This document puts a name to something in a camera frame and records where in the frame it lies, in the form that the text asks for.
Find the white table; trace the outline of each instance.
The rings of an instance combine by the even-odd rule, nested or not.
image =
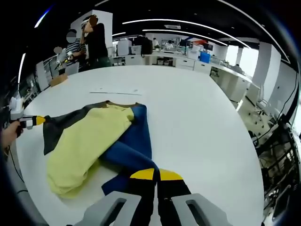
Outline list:
[[[89,93],[118,86],[144,95]],[[209,76],[160,66],[95,69],[43,91],[25,113],[54,117],[108,99],[147,106],[153,160],[160,168],[179,173],[192,193],[220,207],[232,225],[260,225],[263,183],[256,151],[231,102]],[[86,208],[103,197],[101,185],[116,175],[101,167],[76,199],[61,200],[46,181],[42,126],[25,130],[16,143],[29,194],[51,226],[80,221]]]

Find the person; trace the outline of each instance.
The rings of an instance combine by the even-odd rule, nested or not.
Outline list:
[[[239,64],[233,66],[232,70],[236,71],[237,73],[244,74],[244,71],[240,68]]]
[[[154,40],[152,41],[152,46],[155,48],[158,45],[159,45],[159,42],[157,41],[156,38],[154,38]]]
[[[16,140],[16,138],[17,138],[16,131],[17,131],[18,126],[20,126],[20,122],[14,121],[5,130],[2,131],[2,134],[1,134],[2,149],[7,148],[14,142],[14,140]]]
[[[70,29],[68,33],[74,33],[76,34],[75,29]],[[69,56],[68,53],[72,53],[69,56],[69,61],[67,62],[67,66],[70,66],[72,64],[75,64],[76,62],[79,62],[79,72],[84,71],[85,66],[85,59],[86,59],[86,46],[79,38],[75,40],[73,43],[69,43],[69,45],[66,48],[66,58]]]
[[[84,26],[82,41],[88,45],[90,69],[109,67],[111,62],[105,45],[104,25],[97,23],[96,15],[88,16],[85,20],[87,19],[89,21]]]
[[[165,43],[165,48],[166,49],[174,48],[173,42],[171,40],[168,40],[168,42]]]

